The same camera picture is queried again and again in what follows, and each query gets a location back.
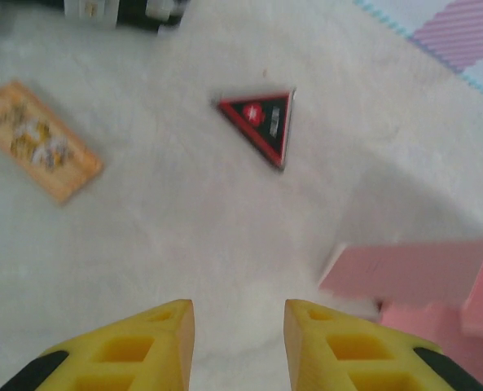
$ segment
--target black rubber pad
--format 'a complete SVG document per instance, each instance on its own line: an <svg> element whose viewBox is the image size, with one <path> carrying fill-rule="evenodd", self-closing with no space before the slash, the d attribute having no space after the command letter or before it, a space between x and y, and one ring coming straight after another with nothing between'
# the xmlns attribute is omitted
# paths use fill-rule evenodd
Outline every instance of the black rubber pad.
<svg viewBox="0 0 483 391"><path fill-rule="evenodd" d="M35 358L5 383L0 391L35 391L64 362L68 355L68 352L59 350Z"/></svg>
<svg viewBox="0 0 483 391"><path fill-rule="evenodd" d="M455 391L483 391L478 380L444 354L426 348L413 350Z"/></svg>

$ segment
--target blue stripe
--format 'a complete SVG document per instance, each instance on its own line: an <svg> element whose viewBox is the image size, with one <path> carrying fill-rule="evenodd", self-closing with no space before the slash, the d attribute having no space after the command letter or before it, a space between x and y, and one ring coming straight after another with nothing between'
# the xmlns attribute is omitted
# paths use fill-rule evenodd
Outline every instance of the blue stripe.
<svg viewBox="0 0 483 391"><path fill-rule="evenodd" d="M471 87L477 89L481 94L483 94L483 85L479 83L477 80L473 79L469 75L461 73L456 67L449 64L445 61L442 57L440 57L437 53L429 49L423 43L414 39L405 28L400 26L397 21L393 20L389 15L386 15L382 10L375 7L371 2L367 0L353 0L353 3L357 6L360 6L365 12L371 14L374 18L376 18L380 23L386 24L390 29L392 29L398 35L408 39L411 43L415 46L420 48L423 52L431 55L433 58L440 61L445 67L456 73L460 76L465 82L467 82Z"/></svg>

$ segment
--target white carpet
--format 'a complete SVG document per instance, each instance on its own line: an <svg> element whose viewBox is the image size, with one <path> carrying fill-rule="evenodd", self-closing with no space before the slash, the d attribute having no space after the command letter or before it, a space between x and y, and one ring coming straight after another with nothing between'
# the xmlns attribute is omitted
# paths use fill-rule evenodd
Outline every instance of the white carpet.
<svg viewBox="0 0 483 391"><path fill-rule="evenodd" d="M0 153L0 386L181 297L192 390L284 391L286 298L373 313L317 292L334 243L483 235L483 97L350 1L195 0L163 37L9 7L13 77L106 168L59 208ZM269 84L297 88L283 174L209 105Z"/></svg>

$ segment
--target red triangular sign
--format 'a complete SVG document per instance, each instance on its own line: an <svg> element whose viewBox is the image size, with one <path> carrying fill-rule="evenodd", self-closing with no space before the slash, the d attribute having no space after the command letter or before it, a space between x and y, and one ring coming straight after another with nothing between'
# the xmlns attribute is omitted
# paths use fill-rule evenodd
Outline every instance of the red triangular sign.
<svg viewBox="0 0 483 391"><path fill-rule="evenodd" d="M276 168L283 170L294 90L221 98L217 109Z"/></svg>

